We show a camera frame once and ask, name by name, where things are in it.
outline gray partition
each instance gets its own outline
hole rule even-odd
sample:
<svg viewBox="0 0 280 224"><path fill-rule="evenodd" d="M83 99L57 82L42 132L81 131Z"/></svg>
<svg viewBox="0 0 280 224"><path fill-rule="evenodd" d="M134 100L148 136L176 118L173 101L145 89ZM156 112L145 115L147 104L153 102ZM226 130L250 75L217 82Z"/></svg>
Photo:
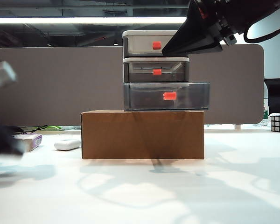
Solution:
<svg viewBox="0 0 280 224"><path fill-rule="evenodd" d="M192 55L190 81L211 82L205 124L257 123L263 114L263 49L223 46ZM0 89L5 125L80 125L88 110L123 109L121 47L0 49L18 83Z"/></svg>

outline plastic drawer unit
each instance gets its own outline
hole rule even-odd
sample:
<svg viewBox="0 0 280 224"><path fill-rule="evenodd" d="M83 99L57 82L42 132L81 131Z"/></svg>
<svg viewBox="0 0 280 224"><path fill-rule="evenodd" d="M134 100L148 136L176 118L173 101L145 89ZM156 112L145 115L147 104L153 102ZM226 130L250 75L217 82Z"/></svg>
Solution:
<svg viewBox="0 0 280 224"><path fill-rule="evenodd" d="M210 83L125 83L125 110L206 110Z"/></svg>
<svg viewBox="0 0 280 224"><path fill-rule="evenodd" d="M162 49L176 30L128 30L123 32L123 56L163 56Z"/></svg>
<svg viewBox="0 0 280 224"><path fill-rule="evenodd" d="M129 57L123 63L126 83L189 80L188 57Z"/></svg>

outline cardboard box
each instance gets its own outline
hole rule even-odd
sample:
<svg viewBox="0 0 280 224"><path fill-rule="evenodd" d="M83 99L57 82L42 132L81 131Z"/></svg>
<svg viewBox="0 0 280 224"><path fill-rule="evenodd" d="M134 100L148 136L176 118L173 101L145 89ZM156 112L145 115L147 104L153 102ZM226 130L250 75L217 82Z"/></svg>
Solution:
<svg viewBox="0 0 280 224"><path fill-rule="evenodd" d="M83 112L83 159L204 159L202 111Z"/></svg>

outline drawer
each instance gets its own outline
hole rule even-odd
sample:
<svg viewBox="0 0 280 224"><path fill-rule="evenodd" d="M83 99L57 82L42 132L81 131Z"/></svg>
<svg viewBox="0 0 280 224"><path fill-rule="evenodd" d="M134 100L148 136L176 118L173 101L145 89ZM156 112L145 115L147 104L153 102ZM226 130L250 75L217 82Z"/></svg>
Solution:
<svg viewBox="0 0 280 224"><path fill-rule="evenodd" d="M206 110L210 83L124 83L125 110Z"/></svg>
<svg viewBox="0 0 280 224"><path fill-rule="evenodd" d="M176 30L128 30L123 32L124 58L133 56L163 56L162 49Z"/></svg>
<svg viewBox="0 0 280 224"><path fill-rule="evenodd" d="M123 60L124 82L187 82L188 57L129 57Z"/></svg>

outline ceiling light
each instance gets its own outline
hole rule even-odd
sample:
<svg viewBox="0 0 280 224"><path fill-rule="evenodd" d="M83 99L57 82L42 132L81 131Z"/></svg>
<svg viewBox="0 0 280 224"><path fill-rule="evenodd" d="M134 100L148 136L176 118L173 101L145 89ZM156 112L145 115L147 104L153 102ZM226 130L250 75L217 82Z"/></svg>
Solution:
<svg viewBox="0 0 280 224"><path fill-rule="evenodd" d="M186 17L0 17L0 24L181 24Z"/></svg>

